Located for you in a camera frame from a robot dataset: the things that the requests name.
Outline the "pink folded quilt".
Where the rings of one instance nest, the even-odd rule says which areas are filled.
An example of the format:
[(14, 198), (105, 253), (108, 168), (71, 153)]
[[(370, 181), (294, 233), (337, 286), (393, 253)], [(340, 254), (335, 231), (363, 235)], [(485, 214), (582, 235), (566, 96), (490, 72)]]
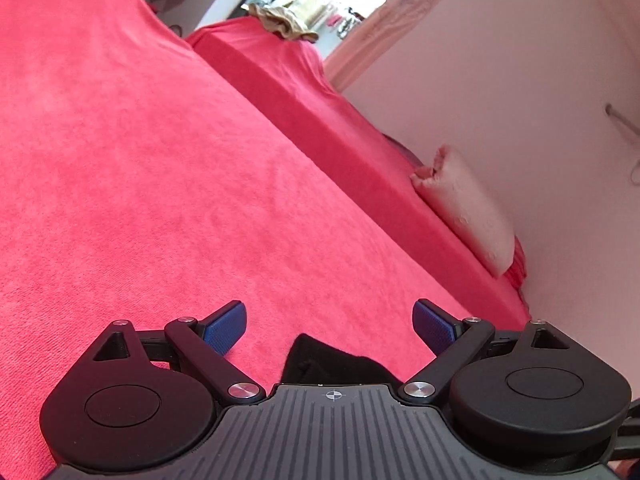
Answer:
[(459, 151), (443, 145), (410, 176), (416, 194), (495, 278), (512, 266), (514, 227)]

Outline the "bed pink cover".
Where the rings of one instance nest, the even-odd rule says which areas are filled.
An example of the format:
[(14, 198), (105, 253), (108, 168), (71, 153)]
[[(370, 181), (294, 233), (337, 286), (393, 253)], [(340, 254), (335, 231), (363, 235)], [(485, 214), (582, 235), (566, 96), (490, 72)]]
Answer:
[(44, 399), (108, 323), (228, 301), (265, 387), (308, 334), (405, 378), (461, 307), (144, 0), (1, 0), (1, 471), (53, 465)]
[(491, 276), (416, 194), (408, 158), (330, 85), (313, 44), (267, 32), (251, 16), (186, 41), (462, 307), (507, 330), (528, 321), (510, 281)]

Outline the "black knit pants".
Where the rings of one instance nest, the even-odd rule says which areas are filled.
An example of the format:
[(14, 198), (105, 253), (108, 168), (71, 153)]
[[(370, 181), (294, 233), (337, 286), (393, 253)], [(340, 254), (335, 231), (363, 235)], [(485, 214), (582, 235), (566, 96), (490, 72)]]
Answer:
[(307, 334), (298, 335), (288, 350), (281, 382), (289, 385), (389, 385), (394, 389), (402, 384), (375, 360), (354, 356)]

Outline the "pink curtain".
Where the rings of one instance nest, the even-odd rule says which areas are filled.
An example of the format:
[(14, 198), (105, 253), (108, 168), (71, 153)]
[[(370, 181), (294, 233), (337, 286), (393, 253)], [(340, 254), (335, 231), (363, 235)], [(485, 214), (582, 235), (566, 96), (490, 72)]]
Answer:
[(347, 89), (441, 1), (385, 0), (324, 60), (329, 83)]

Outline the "beige cloth on bed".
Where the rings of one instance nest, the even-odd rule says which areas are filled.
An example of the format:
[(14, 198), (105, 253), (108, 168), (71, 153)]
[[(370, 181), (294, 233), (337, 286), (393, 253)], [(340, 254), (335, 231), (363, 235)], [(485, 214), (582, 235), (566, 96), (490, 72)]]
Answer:
[(326, 0), (277, 0), (269, 4), (251, 2), (246, 10), (267, 32), (284, 40), (315, 44), (319, 39), (317, 28), (335, 11), (335, 6)]

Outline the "near bed pink cover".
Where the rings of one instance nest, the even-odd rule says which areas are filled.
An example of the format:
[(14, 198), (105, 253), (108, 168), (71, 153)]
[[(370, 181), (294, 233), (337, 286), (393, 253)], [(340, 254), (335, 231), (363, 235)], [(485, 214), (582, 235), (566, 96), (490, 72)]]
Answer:
[(53, 465), (44, 399), (108, 323), (228, 301), (265, 387), (308, 334), (405, 378), (461, 307), (144, 0), (1, 0), (1, 471)]

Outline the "far bed pink cover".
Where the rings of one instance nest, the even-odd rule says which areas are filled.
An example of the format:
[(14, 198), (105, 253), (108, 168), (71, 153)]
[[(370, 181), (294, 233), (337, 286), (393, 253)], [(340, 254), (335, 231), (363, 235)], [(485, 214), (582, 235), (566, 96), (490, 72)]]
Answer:
[(528, 321), (510, 281), (491, 276), (416, 194), (408, 158), (330, 85), (313, 44), (267, 32), (251, 16), (186, 41), (462, 307), (507, 330)]

